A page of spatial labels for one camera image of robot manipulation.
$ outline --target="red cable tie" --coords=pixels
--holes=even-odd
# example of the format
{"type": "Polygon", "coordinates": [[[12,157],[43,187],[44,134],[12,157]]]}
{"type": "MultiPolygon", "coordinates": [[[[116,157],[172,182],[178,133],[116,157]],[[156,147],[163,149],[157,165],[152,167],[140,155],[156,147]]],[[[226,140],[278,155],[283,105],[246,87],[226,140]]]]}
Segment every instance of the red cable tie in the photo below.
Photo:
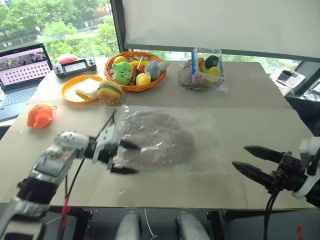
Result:
{"type": "Polygon", "coordinates": [[[64,229],[67,226],[67,215],[70,212],[70,207],[68,206],[68,202],[69,202],[69,197],[66,197],[64,199],[64,205],[62,207],[62,211],[61,211],[61,217],[62,217],[62,228],[64,229]]]}

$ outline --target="woven basket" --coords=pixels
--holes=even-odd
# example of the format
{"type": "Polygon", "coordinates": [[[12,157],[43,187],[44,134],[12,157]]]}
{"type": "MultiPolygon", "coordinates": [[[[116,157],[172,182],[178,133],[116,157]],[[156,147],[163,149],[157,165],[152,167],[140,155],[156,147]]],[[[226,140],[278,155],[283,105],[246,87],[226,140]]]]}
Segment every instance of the woven basket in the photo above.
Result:
{"type": "MultiPolygon", "coordinates": [[[[105,66],[104,66],[104,75],[110,81],[114,81],[113,76],[114,76],[115,70],[112,68],[112,64],[114,63],[115,58],[118,56],[124,56],[128,60],[128,62],[133,62],[133,61],[137,61],[137,60],[139,61],[142,56],[143,56],[143,60],[146,60],[149,62],[151,60],[156,60],[158,62],[163,61],[161,58],[157,57],[156,55],[153,55],[148,52],[143,52],[143,51],[125,51],[125,52],[119,53],[118,55],[111,57],[108,60],[108,62],[106,62],[105,66]]],[[[145,92],[149,89],[152,89],[155,85],[161,83],[162,80],[165,78],[165,76],[166,76],[166,71],[162,71],[161,75],[158,77],[157,80],[152,81],[151,83],[146,84],[146,85],[142,85],[142,86],[121,85],[116,81],[114,81],[114,82],[117,83],[118,85],[120,85],[122,87],[122,89],[126,92],[140,93],[140,92],[145,92]]]]}

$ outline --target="yellow plate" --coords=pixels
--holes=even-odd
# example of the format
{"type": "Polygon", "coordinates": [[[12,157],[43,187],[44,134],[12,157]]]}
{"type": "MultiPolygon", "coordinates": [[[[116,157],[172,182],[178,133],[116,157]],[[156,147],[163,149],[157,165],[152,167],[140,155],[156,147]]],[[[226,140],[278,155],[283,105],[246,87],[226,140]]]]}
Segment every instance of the yellow plate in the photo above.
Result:
{"type": "Polygon", "coordinates": [[[62,96],[64,97],[64,99],[73,103],[80,103],[80,104],[89,103],[98,99],[98,97],[90,98],[82,94],[76,93],[77,84],[83,82],[88,78],[91,78],[92,80],[95,80],[97,82],[103,81],[103,79],[97,75],[76,76],[64,84],[62,88],[62,96]]]}

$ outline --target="white telephone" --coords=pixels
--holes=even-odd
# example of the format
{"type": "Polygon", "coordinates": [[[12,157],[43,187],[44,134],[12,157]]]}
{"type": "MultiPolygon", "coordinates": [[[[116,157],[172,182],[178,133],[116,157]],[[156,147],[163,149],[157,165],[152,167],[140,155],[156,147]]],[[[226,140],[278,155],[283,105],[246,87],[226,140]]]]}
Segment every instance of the white telephone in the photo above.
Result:
{"type": "Polygon", "coordinates": [[[295,89],[299,88],[306,77],[288,67],[283,67],[272,73],[270,78],[285,96],[289,92],[295,93],[295,89]]]}

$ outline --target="clear plastic box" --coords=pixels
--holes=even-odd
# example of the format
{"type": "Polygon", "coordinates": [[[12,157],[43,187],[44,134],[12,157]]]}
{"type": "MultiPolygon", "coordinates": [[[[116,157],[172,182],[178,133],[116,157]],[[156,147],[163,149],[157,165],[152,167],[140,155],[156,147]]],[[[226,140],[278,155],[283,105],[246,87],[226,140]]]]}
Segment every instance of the clear plastic box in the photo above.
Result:
{"type": "Polygon", "coordinates": [[[194,84],[200,84],[208,87],[210,86],[212,88],[217,88],[225,80],[226,75],[224,70],[222,52],[220,49],[208,48],[197,44],[191,53],[191,62],[192,82],[194,84]],[[207,69],[205,69],[205,71],[202,72],[199,70],[199,58],[206,59],[212,55],[218,57],[218,64],[216,68],[219,69],[220,75],[212,75],[205,73],[205,71],[208,71],[207,69]]]}

